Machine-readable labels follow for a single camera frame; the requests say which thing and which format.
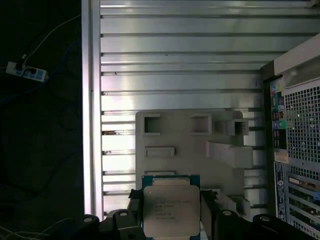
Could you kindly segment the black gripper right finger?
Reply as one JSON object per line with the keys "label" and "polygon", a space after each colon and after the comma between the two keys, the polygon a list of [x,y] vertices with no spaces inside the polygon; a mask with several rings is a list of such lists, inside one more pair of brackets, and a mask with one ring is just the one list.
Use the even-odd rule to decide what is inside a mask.
{"label": "black gripper right finger", "polygon": [[252,221],[218,204],[212,190],[200,192],[200,221],[209,240],[312,240],[313,237],[269,214]]}

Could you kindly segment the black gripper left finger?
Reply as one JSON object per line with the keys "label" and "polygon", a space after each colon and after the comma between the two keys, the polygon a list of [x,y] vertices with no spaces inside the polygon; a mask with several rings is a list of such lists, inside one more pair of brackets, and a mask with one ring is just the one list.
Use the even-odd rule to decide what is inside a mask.
{"label": "black gripper left finger", "polygon": [[76,240],[144,240],[142,229],[143,192],[132,189],[127,208],[116,209],[111,216],[99,220],[95,215],[84,215],[76,227]]}

